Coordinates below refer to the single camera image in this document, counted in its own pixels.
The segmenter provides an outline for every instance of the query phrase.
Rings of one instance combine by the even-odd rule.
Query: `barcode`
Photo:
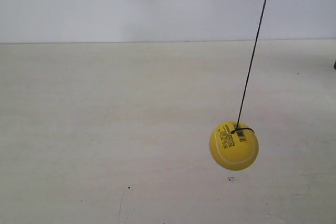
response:
[[[239,137],[239,141],[240,142],[246,142],[246,137],[245,137],[245,134],[244,134],[244,132],[241,130],[238,130],[238,131],[236,131],[236,133],[237,133],[237,135],[238,135],[238,137]]]

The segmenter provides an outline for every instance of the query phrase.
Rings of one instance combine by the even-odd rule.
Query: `white wall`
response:
[[[336,0],[269,0],[262,39],[335,38]],[[0,0],[0,42],[246,40],[263,0]]]

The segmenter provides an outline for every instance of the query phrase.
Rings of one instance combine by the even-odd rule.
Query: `black string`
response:
[[[252,52],[250,67],[248,69],[247,79],[246,79],[246,83],[245,83],[243,99],[241,100],[241,105],[240,105],[240,110],[239,110],[239,116],[238,116],[238,120],[237,120],[237,126],[236,126],[235,130],[231,131],[231,134],[235,133],[238,130],[242,130],[242,129],[239,129],[239,121],[240,121],[241,111],[243,109],[243,104],[244,104],[244,99],[245,99],[247,84],[248,84],[249,76],[250,76],[250,73],[251,73],[252,63],[253,63],[253,59],[254,59],[254,53],[256,51],[256,46],[257,46],[257,42],[258,42],[258,37],[259,37],[259,32],[260,32],[260,27],[261,27],[261,21],[262,21],[263,15],[264,15],[265,6],[266,6],[266,0],[264,0],[264,4],[262,6],[262,11],[261,11],[261,16],[260,16],[260,21],[259,21],[257,36],[256,36],[256,40],[254,42],[254,47],[253,47],[253,52]]]

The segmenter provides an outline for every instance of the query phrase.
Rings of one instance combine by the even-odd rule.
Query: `black cord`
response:
[[[243,99],[241,100],[241,105],[240,105],[240,110],[239,110],[239,116],[238,116],[238,120],[237,120],[237,126],[236,126],[235,130],[231,131],[231,134],[235,133],[238,130],[242,130],[242,129],[239,129],[239,121],[240,121],[241,111],[243,109],[243,104],[244,104],[244,99],[245,99],[245,94],[246,94],[246,89],[247,89],[247,83],[248,83],[249,76],[250,76],[250,73],[251,73],[252,63],[253,63],[253,59],[254,59],[254,53],[256,51],[256,46],[257,46],[257,42],[258,42],[258,37],[259,37],[259,32],[260,32],[260,27],[261,27],[261,21],[262,21],[263,15],[264,15],[265,6],[266,6],[266,0],[264,0],[264,5],[262,6],[262,11],[261,11],[261,16],[260,16],[260,21],[259,21],[257,36],[256,36],[256,40],[254,42],[254,47],[253,47],[253,52],[252,52],[250,67],[248,69],[247,79],[246,79],[246,83],[245,83]]]

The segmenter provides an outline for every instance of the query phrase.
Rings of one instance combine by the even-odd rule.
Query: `yellow ball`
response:
[[[237,122],[225,122],[211,134],[209,147],[213,159],[229,170],[243,170],[257,158],[259,144],[254,132],[242,123],[239,128],[248,128],[231,133]]]

